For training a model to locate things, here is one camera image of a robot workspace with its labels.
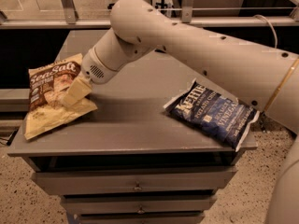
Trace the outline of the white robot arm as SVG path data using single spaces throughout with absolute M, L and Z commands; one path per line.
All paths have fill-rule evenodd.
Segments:
M 71 106 L 126 64 L 160 49 L 299 134 L 299 55 L 175 23 L 144 0 L 119 0 L 111 27 L 84 56 L 62 103 Z

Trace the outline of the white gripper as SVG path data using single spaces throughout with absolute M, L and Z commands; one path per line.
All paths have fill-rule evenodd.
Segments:
M 107 68 L 97 57 L 95 48 L 89 49 L 82 59 L 82 73 L 88 77 L 76 77 L 61 99 L 63 106 L 70 107 L 92 92 L 92 84 L 108 83 L 117 72 Z

